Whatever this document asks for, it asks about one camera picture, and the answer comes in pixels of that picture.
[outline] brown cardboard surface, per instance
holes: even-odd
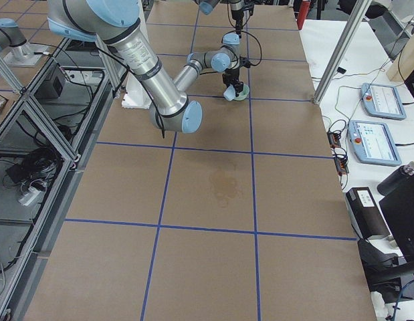
[[[33,7],[30,7],[27,12],[30,13],[47,13],[47,1],[36,1]]]
[[[298,31],[253,29],[250,33],[259,39],[263,58],[306,61]],[[259,59],[259,45],[253,37],[248,37],[248,40],[250,58]]]
[[[3,109],[0,111],[0,124],[5,119],[6,115],[11,110],[11,107],[13,103],[18,100],[19,96],[17,94],[14,94],[13,92],[0,92],[0,95],[6,97],[9,99],[9,101],[6,103],[6,105],[3,107]]]
[[[189,55],[194,27],[147,25],[148,39],[156,54]]]
[[[321,110],[310,102],[251,102],[256,152],[331,156]]]
[[[107,119],[101,129],[99,141],[125,144],[171,146],[174,133],[167,132],[165,139],[160,130],[152,125],[148,110],[123,108],[122,98],[113,101]]]
[[[253,230],[251,157],[176,150],[163,223]]]
[[[166,2],[155,1],[147,23],[195,25],[198,6],[191,1]]]
[[[251,97],[311,100],[314,96],[306,62],[262,61],[250,70]]]
[[[219,50],[221,47],[221,38],[233,28],[214,28],[198,27],[196,28],[195,40],[193,42],[193,51]],[[239,51],[242,56],[247,55],[247,36],[242,35],[240,39]]]
[[[260,235],[259,261],[263,321],[376,320],[356,242]]]
[[[257,320],[252,235],[162,229],[146,321]]]
[[[138,319],[155,233],[64,223],[24,321]]]
[[[46,22],[47,15],[37,13],[26,13],[18,19],[20,28],[40,28]]]
[[[260,231],[354,237],[333,160],[268,155],[254,160]]]
[[[157,223],[171,151],[97,145],[68,217]]]
[[[9,1],[3,8],[0,9],[1,12],[26,12],[32,5],[33,1],[26,0],[12,0]]]
[[[203,107],[200,129],[180,134],[176,146],[250,151],[249,104],[223,98],[192,97]]]
[[[256,5],[248,28],[297,30],[293,8],[285,5]]]

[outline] table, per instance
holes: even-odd
[[[231,30],[225,5],[162,1],[147,27],[172,77]],[[111,107],[25,321],[375,319],[293,10],[247,30],[249,99],[202,76],[195,134]]]
[[[332,51],[342,33],[345,26],[343,21],[305,21],[303,30],[300,35],[302,43],[306,53],[306,59],[310,65],[310,73],[313,77],[314,86],[318,85],[318,79],[322,76],[326,65],[332,55]],[[327,93],[321,101],[320,107],[322,114],[329,117],[332,121],[338,119],[345,119],[342,114],[338,113],[334,106],[338,98],[338,109],[344,112],[347,116],[350,116],[355,107],[357,106],[352,119],[355,120],[369,120],[376,122],[385,122],[388,124],[391,131],[391,135],[396,143],[408,143],[414,141],[414,104],[405,106],[407,113],[407,119],[387,120],[384,118],[375,118],[369,116],[362,103],[359,103],[361,97],[361,91],[351,88],[341,88],[338,95],[339,88],[341,86],[351,86],[354,88],[360,88],[363,83],[370,83],[375,79],[376,84],[392,84],[397,85],[399,95],[403,102],[412,102],[408,89],[401,85],[401,83],[390,82],[386,76],[386,70],[391,65],[391,62],[384,65],[388,61],[388,56],[376,38],[374,32],[368,25],[368,23],[361,23],[352,43],[346,52],[344,59],[342,60],[340,67],[346,69],[346,75],[351,74],[367,74],[366,76],[352,76],[344,77],[342,79],[333,80]],[[334,129],[341,129],[341,124],[337,124]],[[325,120],[325,127],[328,128],[328,123]],[[341,140],[343,147],[348,151],[348,167],[350,174],[348,175],[348,182],[344,189],[344,192],[348,191],[352,187],[369,187],[375,201],[380,201],[383,196],[376,190],[376,186],[391,172],[395,170],[395,167],[386,167],[379,165],[367,165],[359,163],[351,149],[348,146],[347,140]],[[407,164],[410,161],[414,161],[414,145],[407,147],[399,147],[398,152],[400,154],[403,164]],[[399,250],[391,248],[386,241],[376,240],[373,241],[381,251],[385,253],[397,253],[401,255]],[[391,312],[391,304],[388,305],[388,309]],[[414,318],[414,301],[403,302],[401,310],[397,314],[396,320],[406,320]]]

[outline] black box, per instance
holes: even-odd
[[[346,199],[363,239],[382,239],[390,232],[368,187],[354,187]]]

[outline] electronic device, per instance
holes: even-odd
[[[358,249],[369,289],[390,303],[414,276],[414,175],[380,200],[379,206],[404,257],[383,254],[367,242],[359,242]],[[414,300],[414,284],[407,287],[402,300]]]
[[[403,103],[395,86],[363,84],[361,92],[369,115],[397,120],[406,118]]]
[[[348,137],[360,162],[386,166],[401,165],[397,147],[386,124],[350,120]]]
[[[35,93],[37,99],[58,98],[61,96],[66,77],[56,64],[46,75],[45,80],[41,83],[39,89]]]
[[[346,200],[355,219],[353,226],[363,239],[383,239],[390,234],[368,187],[353,187]]]

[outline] stain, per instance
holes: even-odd
[[[242,196],[242,191],[237,188],[236,178],[228,176],[222,169],[212,173],[209,176],[209,181],[220,207],[227,207],[230,200]]]

